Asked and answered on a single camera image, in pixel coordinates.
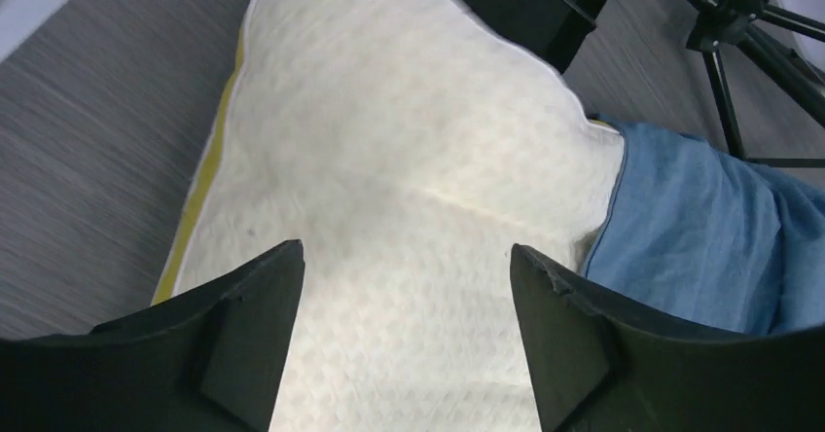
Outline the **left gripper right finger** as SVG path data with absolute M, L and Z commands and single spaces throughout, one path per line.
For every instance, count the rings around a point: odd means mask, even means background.
M 687 321 L 517 244 L 510 279 L 545 431 L 820 431 L 824 330 Z

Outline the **white pillow with yellow band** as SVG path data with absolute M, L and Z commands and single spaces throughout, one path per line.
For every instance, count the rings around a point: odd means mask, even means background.
M 455 0 L 251 0 L 158 293 L 288 239 L 274 431 L 536 431 L 510 285 L 577 270 L 625 144 Z

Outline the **blue pillowcase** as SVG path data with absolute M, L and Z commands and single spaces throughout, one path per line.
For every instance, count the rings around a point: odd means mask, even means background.
M 824 194 L 684 133 L 615 123 L 625 152 L 584 277 L 749 335 L 824 321 Z

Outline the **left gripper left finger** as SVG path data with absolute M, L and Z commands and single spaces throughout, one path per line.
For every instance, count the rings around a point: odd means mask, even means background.
M 287 240 L 85 335 L 2 341 L 2 429 L 268 430 L 304 275 Z

